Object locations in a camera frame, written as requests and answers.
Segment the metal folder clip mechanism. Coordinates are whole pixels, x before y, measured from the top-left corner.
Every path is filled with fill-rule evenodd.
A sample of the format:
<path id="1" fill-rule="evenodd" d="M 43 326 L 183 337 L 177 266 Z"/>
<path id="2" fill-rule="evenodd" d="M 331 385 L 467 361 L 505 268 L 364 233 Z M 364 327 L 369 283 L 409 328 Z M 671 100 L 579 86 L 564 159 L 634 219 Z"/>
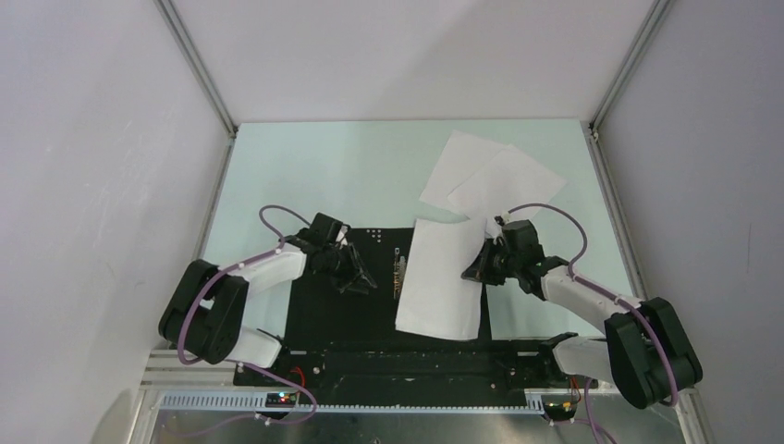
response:
<path id="1" fill-rule="evenodd" d="M 408 260 L 399 247 L 394 249 L 393 261 L 393 297 L 398 300 L 403 287 Z"/>

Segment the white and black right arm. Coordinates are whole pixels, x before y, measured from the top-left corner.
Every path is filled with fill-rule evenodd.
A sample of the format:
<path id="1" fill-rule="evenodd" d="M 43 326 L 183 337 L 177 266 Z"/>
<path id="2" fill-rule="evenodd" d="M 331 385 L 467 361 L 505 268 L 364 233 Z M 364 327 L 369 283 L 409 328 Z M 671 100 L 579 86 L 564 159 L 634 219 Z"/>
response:
<path id="1" fill-rule="evenodd" d="M 559 256 L 548 256 L 529 220 L 509 222 L 487 239 L 462 272 L 465 280 L 499 286 L 509 279 L 544 302 L 559 305 L 602 333 L 574 332 L 540 343 L 537 372 L 551 387 L 573 376 L 606 381 L 633 407 L 673 405 L 682 389 L 701 382 L 704 370 L 675 308 L 662 298 L 619 295 L 578 274 Z"/>

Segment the black folder with beige cover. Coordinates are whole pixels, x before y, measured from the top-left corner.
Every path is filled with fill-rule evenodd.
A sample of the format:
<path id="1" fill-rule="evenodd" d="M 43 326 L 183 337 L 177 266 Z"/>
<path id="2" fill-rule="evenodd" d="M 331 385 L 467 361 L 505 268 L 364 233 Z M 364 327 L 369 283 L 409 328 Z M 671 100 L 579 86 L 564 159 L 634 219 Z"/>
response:
<path id="1" fill-rule="evenodd" d="M 481 294 L 478 338 L 436 339 L 397 331 L 398 300 L 393 293 L 395 250 L 410 251 L 413 228 L 349 233 L 377 287 L 367 293 L 339 292 L 330 278 L 307 274 L 291 284 L 284 346 L 299 352 L 479 351 L 492 342 L 486 292 Z"/>

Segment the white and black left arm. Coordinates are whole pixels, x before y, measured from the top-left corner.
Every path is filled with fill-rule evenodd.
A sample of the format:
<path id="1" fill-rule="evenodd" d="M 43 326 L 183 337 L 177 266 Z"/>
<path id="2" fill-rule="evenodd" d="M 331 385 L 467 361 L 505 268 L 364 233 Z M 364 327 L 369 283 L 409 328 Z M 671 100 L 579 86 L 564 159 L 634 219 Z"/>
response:
<path id="1" fill-rule="evenodd" d="M 270 385 L 292 373 L 281 340 L 243 323 L 247 301 L 283 282 L 324 276 L 340 293 L 367 294 L 377 284 L 349 240 L 349 225 L 316 214 L 297 233 L 276 233 L 271 250 L 221 267 L 197 259 L 186 267 L 158 323 L 159 335 L 176 345 L 186 364 L 224 361 L 256 366 Z"/>

